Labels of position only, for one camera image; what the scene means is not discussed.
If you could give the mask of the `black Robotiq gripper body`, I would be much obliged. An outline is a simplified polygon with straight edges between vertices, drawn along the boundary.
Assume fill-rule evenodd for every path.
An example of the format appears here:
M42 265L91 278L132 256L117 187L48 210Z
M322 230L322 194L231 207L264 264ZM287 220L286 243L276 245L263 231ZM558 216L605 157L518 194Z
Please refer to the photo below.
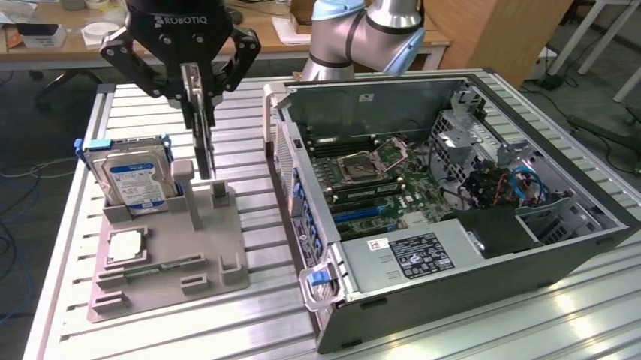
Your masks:
M181 65L195 63L212 86L211 62L231 36L232 22L223 1L128 1L125 28L131 37L165 66L161 93L185 98Z

